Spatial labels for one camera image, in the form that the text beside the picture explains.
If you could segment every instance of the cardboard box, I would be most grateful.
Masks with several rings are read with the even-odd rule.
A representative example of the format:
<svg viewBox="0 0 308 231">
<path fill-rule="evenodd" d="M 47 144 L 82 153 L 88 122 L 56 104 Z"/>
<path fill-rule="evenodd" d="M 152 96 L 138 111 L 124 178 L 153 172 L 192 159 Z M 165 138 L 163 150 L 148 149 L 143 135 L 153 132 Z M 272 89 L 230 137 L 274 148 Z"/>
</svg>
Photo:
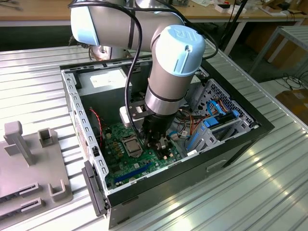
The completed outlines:
<svg viewBox="0 0 308 231">
<path fill-rule="evenodd" d="M 290 3 L 289 9 L 297 10 L 297 8 L 298 8 L 298 6 L 301 2 L 302 2 L 302 0 L 292 0 L 292 2 Z"/>
<path fill-rule="evenodd" d="M 276 99 L 308 125 L 308 89 L 286 90 L 276 95 Z"/>
</svg>

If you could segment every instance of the desk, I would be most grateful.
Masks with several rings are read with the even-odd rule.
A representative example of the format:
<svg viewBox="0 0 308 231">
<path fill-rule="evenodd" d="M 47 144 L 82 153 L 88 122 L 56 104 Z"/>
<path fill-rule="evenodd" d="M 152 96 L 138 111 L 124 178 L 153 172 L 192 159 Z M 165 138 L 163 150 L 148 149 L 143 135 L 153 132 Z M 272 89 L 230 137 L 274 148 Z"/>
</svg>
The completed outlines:
<svg viewBox="0 0 308 231">
<path fill-rule="evenodd" d="M 205 55 L 214 52 L 208 43 Z M 135 230 L 307 230 L 308 128 L 224 53 L 208 60 L 275 129 L 235 163 L 116 227 Z M 81 47 L 0 52 L 0 138 L 3 123 L 21 120 L 25 134 L 55 129 L 73 200 L 8 230 L 101 230 L 81 169 L 60 65 L 89 62 Z M 6 112 L 15 112 L 7 117 Z"/>
<path fill-rule="evenodd" d="M 67 5 L 71 0 L 20 0 L 22 12 L 13 9 L 0 7 L 0 26 L 63 26 L 70 25 L 70 11 Z M 230 18 L 228 13 L 220 13 L 213 5 L 204 7 L 190 1 L 188 7 L 176 7 L 185 17 L 193 23 L 218 23 L 227 22 Z M 270 16 L 260 9 L 247 11 L 238 19 L 238 26 L 231 37 L 225 53 L 229 54 L 235 45 L 247 22 L 286 22 L 295 21 L 299 26 L 305 16 L 296 14 L 294 19 L 291 16 Z"/>
</svg>

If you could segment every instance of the light blue joint cap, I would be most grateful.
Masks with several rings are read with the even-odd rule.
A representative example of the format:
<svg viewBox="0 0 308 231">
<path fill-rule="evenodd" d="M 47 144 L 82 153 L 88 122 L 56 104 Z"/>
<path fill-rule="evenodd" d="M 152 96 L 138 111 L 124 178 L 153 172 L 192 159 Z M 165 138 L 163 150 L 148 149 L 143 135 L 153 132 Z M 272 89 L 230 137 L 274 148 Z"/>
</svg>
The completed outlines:
<svg viewBox="0 0 308 231">
<path fill-rule="evenodd" d="M 78 42 L 99 46 L 90 11 L 87 6 L 71 9 L 71 27 Z"/>
<path fill-rule="evenodd" d="M 190 76 L 198 70 L 204 51 L 204 38 L 195 30 L 181 25 L 167 26 L 155 48 L 162 68 L 179 77 Z"/>
</svg>

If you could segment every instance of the black cable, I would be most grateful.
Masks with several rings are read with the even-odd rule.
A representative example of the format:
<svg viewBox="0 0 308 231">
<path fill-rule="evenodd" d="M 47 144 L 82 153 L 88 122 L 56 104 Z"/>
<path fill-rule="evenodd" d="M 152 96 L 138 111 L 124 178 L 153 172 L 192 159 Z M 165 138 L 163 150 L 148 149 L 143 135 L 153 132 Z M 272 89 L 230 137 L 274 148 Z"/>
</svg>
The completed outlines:
<svg viewBox="0 0 308 231">
<path fill-rule="evenodd" d="M 222 48 L 225 41 L 226 41 L 226 38 L 228 37 L 229 34 L 232 34 L 233 30 L 236 28 L 236 21 L 237 19 L 240 17 L 240 14 L 244 8 L 244 6 L 246 5 L 246 3 L 248 2 L 248 0 L 243 0 L 242 1 L 242 4 L 240 5 L 240 8 L 239 10 L 237 11 L 235 17 L 233 18 L 233 21 L 231 23 L 231 26 L 229 27 L 227 33 L 226 33 L 226 36 L 224 38 L 222 38 L 222 40 L 220 41 L 220 44 L 219 44 L 219 47 Z"/>
<path fill-rule="evenodd" d="M 109 60 L 111 59 L 112 56 L 112 47 L 110 47 L 110 56 L 109 56 Z"/>
<path fill-rule="evenodd" d="M 89 47 L 88 55 L 89 55 L 90 60 L 93 61 L 93 60 L 92 60 L 92 57 L 91 57 L 91 48 L 92 48 L 92 47 Z"/>
<path fill-rule="evenodd" d="M 139 137 L 139 132 L 136 128 L 136 125 L 133 121 L 133 118 L 129 112 L 129 100 L 128 100 L 128 90 L 129 90 L 129 83 L 130 83 L 130 79 L 133 73 L 133 70 L 135 68 L 135 65 L 137 63 L 140 51 L 141 51 L 141 44 L 142 44 L 142 27 L 141 24 L 139 22 L 139 20 L 137 19 L 137 17 L 132 14 L 129 10 L 127 10 L 126 8 L 117 5 L 117 4 L 113 4 L 113 3 L 109 3 L 109 2 L 104 2 L 104 1 L 82 1 L 82 2 L 72 2 L 68 5 L 69 9 L 75 8 L 75 7 L 82 7 L 82 6 L 101 6 L 101 7 L 108 7 L 108 8 L 113 8 L 116 10 L 119 10 L 123 13 L 125 13 L 126 15 L 128 15 L 136 24 L 137 29 L 138 29 L 138 46 L 136 49 L 136 53 L 135 53 L 135 57 L 133 58 L 133 61 L 131 63 L 127 78 L 126 78 L 126 83 L 125 83 L 125 94 L 124 94 L 124 98 L 125 98 L 125 108 L 127 111 L 127 115 L 128 115 L 128 119 L 129 122 L 133 128 L 133 130 L 135 131 L 136 135 Z"/>
<path fill-rule="evenodd" d="M 181 18 L 181 20 L 183 22 L 186 22 L 187 26 L 189 26 L 190 28 L 195 29 L 199 34 L 203 34 L 207 39 L 209 39 L 215 46 L 215 52 L 209 56 L 206 56 L 204 58 L 202 58 L 202 60 L 206 60 L 209 58 L 214 57 L 217 53 L 218 53 L 218 44 L 215 41 L 215 39 L 209 34 L 207 33 L 205 30 L 203 30 L 201 27 L 199 27 L 198 25 L 194 25 L 192 22 L 190 22 L 180 11 L 178 11 L 175 7 L 173 7 L 172 5 L 162 1 L 162 0 L 156 0 L 157 2 L 167 6 L 169 9 L 166 8 L 130 8 L 131 10 L 135 10 L 135 11 L 141 11 L 141 12 L 153 12 L 153 11 L 159 11 L 159 12 L 170 12 L 170 13 L 174 13 L 177 16 L 179 16 Z"/>
<path fill-rule="evenodd" d="M 233 4 L 233 9 L 232 9 L 232 12 L 231 12 L 229 21 L 228 21 L 228 23 L 227 23 L 227 26 L 226 26 L 226 28 L 224 29 L 223 33 L 221 34 L 221 37 L 220 37 L 220 40 L 219 40 L 219 45 L 220 45 L 222 39 L 226 36 L 226 30 L 227 30 L 227 28 L 229 28 L 229 23 L 230 23 L 230 21 L 231 21 L 231 19 L 232 19 L 233 12 L 234 12 L 234 8 L 235 8 L 235 1 L 234 1 L 234 4 Z"/>
<path fill-rule="evenodd" d="M 298 77 L 299 79 L 301 79 L 303 77 L 303 74 L 307 73 L 308 71 L 304 71 L 302 74 L 300 74 L 300 76 Z"/>
</svg>

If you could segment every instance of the blue ram slot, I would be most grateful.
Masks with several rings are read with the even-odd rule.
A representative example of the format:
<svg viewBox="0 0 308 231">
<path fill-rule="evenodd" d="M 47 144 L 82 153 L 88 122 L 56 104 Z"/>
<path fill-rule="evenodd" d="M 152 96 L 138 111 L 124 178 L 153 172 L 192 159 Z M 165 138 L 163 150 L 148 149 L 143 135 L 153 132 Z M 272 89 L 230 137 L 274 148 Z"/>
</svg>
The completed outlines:
<svg viewBox="0 0 308 231">
<path fill-rule="evenodd" d="M 140 167 L 140 168 L 138 168 L 138 169 L 136 169 L 136 170 L 134 170 L 134 171 L 132 171 L 132 172 L 130 172 L 128 174 L 125 174 L 125 175 L 123 175 L 121 177 L 115 178 L 115 183 L 117 183 L 119 181 L 126 180 L 127 178 L 131 178 L 131 177 L 133 177 L 133 176 L 135 176 L 135 175 L 137 175 L 139 173 L 142 173 L 142 172 L 146 171 L 150 167 L 151 164 L 152 164 L 152 162 L 150 162 L 146 166 Z"/>
</svg>

